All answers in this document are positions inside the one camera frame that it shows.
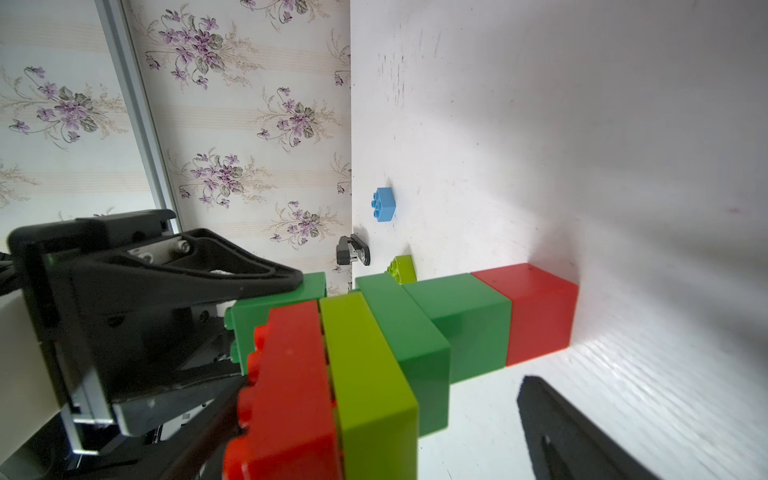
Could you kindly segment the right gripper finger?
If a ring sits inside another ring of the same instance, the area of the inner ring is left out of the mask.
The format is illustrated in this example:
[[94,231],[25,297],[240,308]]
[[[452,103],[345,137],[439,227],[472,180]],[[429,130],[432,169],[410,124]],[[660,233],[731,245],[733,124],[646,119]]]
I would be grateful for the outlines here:
[[517,405],[536,479],[656,477],[543,378],[523,378]]

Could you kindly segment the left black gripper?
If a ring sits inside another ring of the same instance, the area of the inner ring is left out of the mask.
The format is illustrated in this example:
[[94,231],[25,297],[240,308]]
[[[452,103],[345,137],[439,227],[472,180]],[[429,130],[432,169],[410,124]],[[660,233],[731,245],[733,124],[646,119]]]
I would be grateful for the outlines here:
[[167,209],[19,227],[14,267],[72,449],[104,455],[240,378],[207,353],[220,303],[293,292],[301,271]]

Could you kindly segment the small red lego brick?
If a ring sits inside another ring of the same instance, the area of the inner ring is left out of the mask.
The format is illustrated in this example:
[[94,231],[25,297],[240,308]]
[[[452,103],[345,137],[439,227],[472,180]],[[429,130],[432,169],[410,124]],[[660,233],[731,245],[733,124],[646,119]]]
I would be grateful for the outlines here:
[[508,366],[569,347],[578,285],[529,263],[476,271],[473,276],[511,301]]

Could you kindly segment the green long lego brick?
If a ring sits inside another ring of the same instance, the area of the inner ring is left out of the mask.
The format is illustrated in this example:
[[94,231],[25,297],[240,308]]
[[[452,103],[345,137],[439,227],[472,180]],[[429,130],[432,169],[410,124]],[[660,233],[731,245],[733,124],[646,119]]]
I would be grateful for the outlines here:
[[363,294],[419,404],[419,435],[448,426],[451,346],[391,275],[360,277]]

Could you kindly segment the lime long lego brick front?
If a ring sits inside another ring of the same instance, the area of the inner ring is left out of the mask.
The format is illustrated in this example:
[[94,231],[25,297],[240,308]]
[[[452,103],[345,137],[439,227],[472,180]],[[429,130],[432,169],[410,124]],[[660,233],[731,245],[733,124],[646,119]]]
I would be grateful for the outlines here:
[[319,301],[347,479],[415,479],[419,407],[359,292]]

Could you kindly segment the lime long lego brick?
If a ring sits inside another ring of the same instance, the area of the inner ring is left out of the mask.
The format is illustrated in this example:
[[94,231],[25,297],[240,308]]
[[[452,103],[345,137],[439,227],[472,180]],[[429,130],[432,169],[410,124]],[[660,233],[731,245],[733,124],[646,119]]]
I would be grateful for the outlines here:
[[419,407],[359,292],[319,301],[347,479],[415,479]]
[[398,284],[410,284],[417,281],[417,276],[411,255],[396,256],[387,267],[387,272]]

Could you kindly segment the red long lego brick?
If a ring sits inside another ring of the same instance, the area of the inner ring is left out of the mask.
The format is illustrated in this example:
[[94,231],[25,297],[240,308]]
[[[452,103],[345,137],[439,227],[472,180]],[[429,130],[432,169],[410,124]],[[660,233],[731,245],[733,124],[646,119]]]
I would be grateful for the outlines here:
[[278,307],[255,329],[248,385],[224,479],[341,479],[334,402],[315,300]]

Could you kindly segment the small blue lego brick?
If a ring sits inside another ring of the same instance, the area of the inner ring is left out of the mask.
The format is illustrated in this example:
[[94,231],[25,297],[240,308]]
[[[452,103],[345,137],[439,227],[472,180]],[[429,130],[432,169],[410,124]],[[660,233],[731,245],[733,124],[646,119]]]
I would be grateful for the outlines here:
[[391,221],[396,209],[392,189],[390,187],[379,187],[373,194],[371,206],[373,208],[373,216],[378,222]]

